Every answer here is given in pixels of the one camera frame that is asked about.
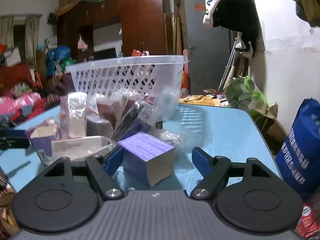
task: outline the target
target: purple box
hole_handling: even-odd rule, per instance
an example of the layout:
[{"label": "purple box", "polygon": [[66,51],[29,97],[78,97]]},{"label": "purple box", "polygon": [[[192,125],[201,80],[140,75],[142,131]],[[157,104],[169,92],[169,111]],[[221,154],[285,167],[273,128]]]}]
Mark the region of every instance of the purple box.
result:
[{"label": "purple box", "polygon": [[153,187],[173,174],[175,147],[139,132],[119,142],[124,149],[122,166],[144,184]]}]

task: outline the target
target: blue gripper pad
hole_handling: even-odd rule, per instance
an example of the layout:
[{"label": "blue gripper pad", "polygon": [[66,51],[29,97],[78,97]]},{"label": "blue gripper pad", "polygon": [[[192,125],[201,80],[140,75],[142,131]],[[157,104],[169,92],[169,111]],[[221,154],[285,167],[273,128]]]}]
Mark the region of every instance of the blue gripper pad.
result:
[{"label": "blue gripper pad", "polygon": [[213,158],[199,147],[192,150],[192,163],[205,178],[211,172],[211,160]]},{"label": "blue gripper pad", "polygon": [[124,148],[118,147],[115,152],[108,158],[104,170],[112,177],[123,162]]}]

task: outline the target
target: green plastic bag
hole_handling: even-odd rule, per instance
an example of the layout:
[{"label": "green plastic bag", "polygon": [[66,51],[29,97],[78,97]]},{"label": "green plastic bag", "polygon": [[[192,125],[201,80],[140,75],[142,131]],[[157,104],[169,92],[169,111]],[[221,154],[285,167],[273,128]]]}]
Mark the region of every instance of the green plastic bag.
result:
[{"label": "green plastic bag", "polygon": [[246,111],[252,117],[266,114],[268,102],[249,76],[233,80],[226,90],[226,98],[232,108]]}]

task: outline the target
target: metal screw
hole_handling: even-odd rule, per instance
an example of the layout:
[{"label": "metal screw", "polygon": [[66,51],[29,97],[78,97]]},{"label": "metal screw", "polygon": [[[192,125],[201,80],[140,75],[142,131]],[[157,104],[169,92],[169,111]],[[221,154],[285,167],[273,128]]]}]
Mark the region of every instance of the metal screw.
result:
[{"label": "metal screw", "polygon": [[116,188],[108,189],[106,191],[106,195],[108,197],[116,198],[116,197],[119,197],[121,195],[121,191],[119,189],[116,189]]},{"label": "metal screw", "polygon": [[195,189],[193,191],[193,195],[197,196],[197,197],[207,197],[209,195],[209,192],[206,189]]}]

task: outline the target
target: red packaging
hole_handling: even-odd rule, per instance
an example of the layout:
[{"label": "red packaging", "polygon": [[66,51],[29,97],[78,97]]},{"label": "red packaging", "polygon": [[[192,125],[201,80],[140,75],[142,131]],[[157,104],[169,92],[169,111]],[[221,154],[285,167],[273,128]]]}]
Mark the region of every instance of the red packaging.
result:
[{"label": "red packaging", "polygon": [[299,233],[301,237],[307,239],[309,236],[312,236],[318,230],[319,225],[315,221],[311,208],[304,204],[302,216],[298,222],[296,231]]}]

